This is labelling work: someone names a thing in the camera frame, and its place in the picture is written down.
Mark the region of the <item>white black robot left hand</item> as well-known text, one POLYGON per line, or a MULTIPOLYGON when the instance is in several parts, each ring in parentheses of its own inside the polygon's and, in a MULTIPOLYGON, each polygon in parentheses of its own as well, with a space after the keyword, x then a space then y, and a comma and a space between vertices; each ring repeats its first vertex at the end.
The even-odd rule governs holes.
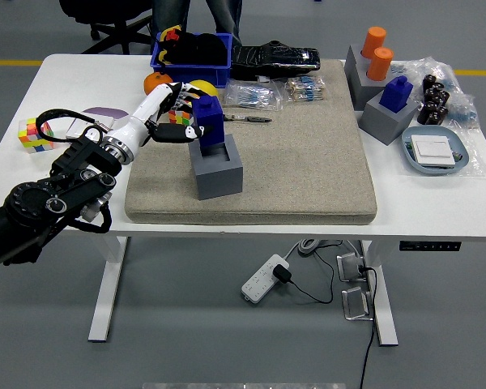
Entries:
POLYGON ((118 154, 121 163, 128 165, 149 138, 161 143, 188 143, 202 137, 208 132, 203 126, 165 123, 158 127, 156 122, 163 113, 190 108, 193 100, 205 95, 204 91, 189 83, 163 83, 155 87, 124 126, 110 131, 103 138, 104 147, 111 147, 111 152, 118 154))

